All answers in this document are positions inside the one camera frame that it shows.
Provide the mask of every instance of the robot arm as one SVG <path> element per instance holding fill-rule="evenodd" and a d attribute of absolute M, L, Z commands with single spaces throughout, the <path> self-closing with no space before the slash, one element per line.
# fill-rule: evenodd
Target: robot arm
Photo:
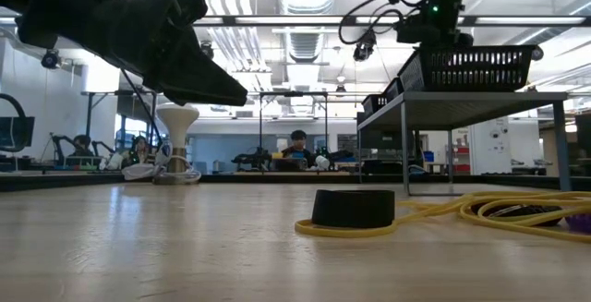
<path fill-rule="evenodd" d="M 58 163 L 63 163 L 66 156 L 64 155 L 64 151 L 62 150 L 62 145 L 61 142 L 62 140 L 66 141 L 67 143 L 69 143 L 70 145 L 72 145 L 74 147 L 74 149 L 76 150 L 80 150 L 80 151 L 84 151 L 85 149 L 81 148 L 79 145 L 77 145 L 74 140 L 72 140 L 70 137 L 68 136 L 64 136 L 64 135 L 53 135 L 52 134 L 52 141 L 54 142 L 54 146 L 55 146 L 55 153 L 57 154 L 57 162 Z"/>
<path fill-rule="evenodd" d="M 366 2 L 356 6 L 344 17 L 344 20 L 352 15 L 362 6 L 366 6 L 375 0 L 367 0 Z M 399 21 L 392 24 L 397 32 L 397 41 L 403 43 L 418 43 L 430 46 L 451 46 L 456 44 L 471 45 L 472 38 L 467 34 L 461 34 L 457 28 L 457 20 L 460 11 L 464 9 L 462 0 L 419 0 L 417 3 L 411 3 L 407 0 L 388 0 L 390 4 L 396 5 L 403 3 L 412 8 L 412 10 L 404 15 L 401 11 L 395 8 L 386 9 L 381 14 L 377 15 L 376 20 L 369 26 L 367 32 L 360 38 L 354 41 L 347 41 L 344 39 L 341 28 L 339 29 L 339 37 L 345 44 L 357 44 L 357 50 L 360 49 L 360 44 L 371 47 L 375 44 L 375 36 L 371 36 L 373 28 L 378 23 L 381 17 L 394 14 Z"/>
<path fill-rule="evenodd" d="M 94 150 L 94 156 L 100 156 L 99 155 L 98 145 L 103 146 L 111 154 L 115 153 L 115 150 L 113 150 L 112 148 L 110 148 L 109 146 L 107 146 L 107 144 L 105 144 L 103 141 L 95 141 L 95 140 L 93 140 L 90 144 L 92 145 L 92 149 Z"/>
<path fill-rule="evenodd" d="M 113 66 L 144 78 L 171 101 L 244 105 L 247 90 L 207 57 L 192 24 L 205 0 L 0 0 L 21 14 L 18 37 L 54 49 L 78 43 Z"/>

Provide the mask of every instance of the metal shelf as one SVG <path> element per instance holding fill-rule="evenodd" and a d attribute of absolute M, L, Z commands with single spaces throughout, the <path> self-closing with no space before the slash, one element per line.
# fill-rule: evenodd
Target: metal shelf
<path fill-rule="evenodd" d="M 452 130 L 567 99 L 565 92 L 405 92 L 358 126 L 400 131 L 402 103 L 411 130 Z"/>
<path fill-rule="evenodd" d="M 403 183 L 409 196 L 407 130 L 445 130 L 448 132 L 447 164 L 454 166 L 452 130 L 494 118 L 521 113 L 546 105 L 554 109 L 554 130 L 562 191 L 570 191 L 571 179 L 564 130 L 565 92 L 420 92 L 409 91 L 397 96 L 357 127 L 361 130 L 400 132 L 403 140 Z M 450 183 L 454 169 L 448 170 Z"/>

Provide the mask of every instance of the cable bundle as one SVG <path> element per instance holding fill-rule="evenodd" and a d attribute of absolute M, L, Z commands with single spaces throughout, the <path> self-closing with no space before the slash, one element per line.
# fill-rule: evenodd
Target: cable bundle
<path fill-rule="evenodd" d="M 330 237 L 371 237 L 386 235 L 401 223 L 411 223 L 428 217 L 456 213 L 469 223 L 483 225 L 490 228 L 505 229 L 509 231 L 553 237 L 562 240 L 591 243 L 591 235 L 576 234 L 556 229 L 542 227 L 562 218 L 578 218 L 580 215 L 591 214 L 591 193 L 588 192 L 525 192 L 525 191 L 490 191 L 475 192 L 463 195 L 459 199 L 446 204 L 433 204 L 420 201 L 405 200 L 397 202 L 397 206 L 409 207 L 416 211 L 400 219 L 396 219 L 391 225 L 373 229 L 331 229 L 329 227 L 317 227 L 310 220 L 295 223 L 295 230 L 302 234 Z M 533 214 L 515 216 L 486 216 L 485 213 L 502 207 L 516 205 L 525 206 L 558 206 L 556 211 L 533 211 Z"/>
<path fill-rule="evenodd" d="M 168 173 L 166 172 L 166 165 L 171 159 L 179 159 L 185 162 L 187 170 L 183 173 Z M 147 177 L 171 177 L 175 178 L 181 183 L 195 183 L 201 179 L 201 173 L 195 170 L 190 162 L 182 156 L 172 155 L 172 144 L 164 143 L 161 149 L 156 153 L 156 161 L 151 163 L 136 163 L 124 168 L 121 173 L 124 175 L 126 181 L 147 178 Z"/>
<path fill-rule="evenodd" d="M 591 236 L 538 227 L 543 223 L 578 214 L 591 214 L 591 193 L 588 192 L 476 192 L 447 204 L 428 204 L 412 200 L 400 201 L 398 206 L 410 207 L 416 213 L 397 219 L 395 223 L 409 223 L 427 217 L 457 213 L 470 223 L 519 233 L 547 236 L 574 242 L 591 243 Z M 477 212 L 472 207 L 482 205 Z M 490 217 L 484 213 L 496 207 L 513 205 L 560 206 L 562 210 L 535 214 Z"/>

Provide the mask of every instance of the metal beam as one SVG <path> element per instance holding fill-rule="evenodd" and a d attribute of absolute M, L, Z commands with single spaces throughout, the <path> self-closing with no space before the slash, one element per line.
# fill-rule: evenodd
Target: metal beam
<path fill-rule="evenodd" d="M 93 104 L 92 104 L 92 108 L 91 108 L 91 109 L 94 109 L 94 107 L 96 107 L 96 106 L 97 106 L 97 104 L 101 103 L 101 101 L 102 101 L 102 100 L 104 100 L 104 98 L 106 98 L 106 97 L 107 97 L 107 95 L 108 95 L 108 94 L 103 94 L 103 95 L 102 95 L 102 96 L 99 98 L 99 100 L 98 100 L 96 103 L 93 103 Z"/>
<path fill-rule="evenodd" d="M 195 22 L 195 28 L 228 28 L 228 27 L 327 27 L 336 28 L 341 23 L 343 15 L 334 16 L 221 16 L 204 17 Z M 369 25 L 370 16 L 354 16 L 347 18 L 344 27 L 366 28 Z M 383 17 L 379 26 L 392 25 L 397 19 L 394 17 Z M 14 18 L 0 18 L 0 27 L 15 28 L 17 25 Z M 591 27 L 591 16 L 497 16 L 497 15 L 467 15 L 458 18 L 458 27 L 492 27 L 492 28 L 574 28 Z"/>

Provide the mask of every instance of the computer screen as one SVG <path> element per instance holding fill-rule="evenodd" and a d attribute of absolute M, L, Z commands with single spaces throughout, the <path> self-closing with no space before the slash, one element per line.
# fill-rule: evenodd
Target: computer screen
<path fill-rule="evenodd" d="M 30 135 L 25 146 L 32 142 L 35 117 L 0 117 L 0 146 L 14 147 L 22 143 L 26 135 Z"/>

